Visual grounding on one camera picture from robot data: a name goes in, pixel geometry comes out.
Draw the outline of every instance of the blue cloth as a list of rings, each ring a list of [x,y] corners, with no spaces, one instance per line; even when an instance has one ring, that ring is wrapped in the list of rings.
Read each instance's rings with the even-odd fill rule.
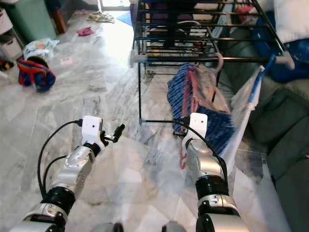
[[[120,20],[121,22],[124,22],[130,26],[132,26],[132,20],[131,20],[131,12],[127,12],[121,16],[117,17],[118,20]]]
[[[178,73],[168,81],[168,101],[172,107],[173,118],[180,118],[182,116],[183,107],[183,86],[185,75],[188,67],[193,64],[183,64]],[[190,85],[189,103],[188,103],[188,115],[190,116],[191,98],[192,98],[192,86]],[[203,106],[198,106],[197,113],[206,114],[208,117],[207,132],[205,139],[215,149],[218,154],[221,154],[226,145],[228,144],[231,136],[235,132],[235,125],[230,114],[218,112]],[[175,131],[180,131],[181,126],[173,124]]]
[[[273,12],[266,13],[272,26],[276,28],[275,15]],[[256,22],[258,26],[264,25],[264,22],[259,18]],[[273,39],[270,32],[264,28],[253,28],[251,35],[253,39]],[[275,43],[255,42],[255,46],[259,54],[263,57],[270,57],[273,54],[277,55],[280,51]],[[274,64],[270,68],[272,78],[279,83],[286,83],[296,79],[309,78],[309,39],[296,40],[285,44],[285,47],[292,56],[295,69],[288,69],[285,64]]]

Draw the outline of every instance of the white cloth on floor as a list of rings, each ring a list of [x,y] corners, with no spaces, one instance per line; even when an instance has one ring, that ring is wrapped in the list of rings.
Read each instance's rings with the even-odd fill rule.
[[[100,11],[91,13],[86,20],[92,20],[100,23],[115,23],[115,19],[110,13],[102,13]]]

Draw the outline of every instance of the white pillow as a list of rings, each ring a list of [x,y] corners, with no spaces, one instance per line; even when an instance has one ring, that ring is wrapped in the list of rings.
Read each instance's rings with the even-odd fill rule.
[[[309,38],[309,0],[274,0],[274,6],[282,43]]]

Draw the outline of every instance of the white plastic bag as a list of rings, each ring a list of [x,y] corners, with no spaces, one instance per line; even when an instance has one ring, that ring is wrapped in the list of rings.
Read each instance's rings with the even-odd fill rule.
[[[227,175],[230,175],[233,170],[235,155],[248,124],[251,111],[255,110],[255,107],[259,102],[262,79],[257,79],[257,76],[259,72],[263,70],[264,67],[260,66],[259,69],[252,75],[252,77],[232,98],[232,116],[236,129],[229,143],[220,155],[225,160]],[[251,102],[248,102],[251,95],[253,95],[253,98]]]
[[[24,49],[24,59],[28,59],[31,56],[39,56],[45,61],[51,61],[54,56],[54,47],[57,43],[59,43],[59,40],[51,40],[49,38],[32,41]]]

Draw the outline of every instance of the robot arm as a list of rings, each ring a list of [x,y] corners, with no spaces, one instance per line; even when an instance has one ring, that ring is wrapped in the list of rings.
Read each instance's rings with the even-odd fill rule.
[[[205,137],[207,116],[190,115],[190,125]],[[249,232],[241,220],[234,199],[228,194],[223,170],[207,145],[191,131],[183,139],[186,163],[192,170],[198,197],[197,232]]]
[[[46,196],[10,232],[63,232],[74,202],[80,196],[84,182],[98,154],[108,145],[116,143],[124,125],[119,126],[113,136],[102,130],[102,118],[83,118],[83,145],[69,154],[62,171],[51,184]]]

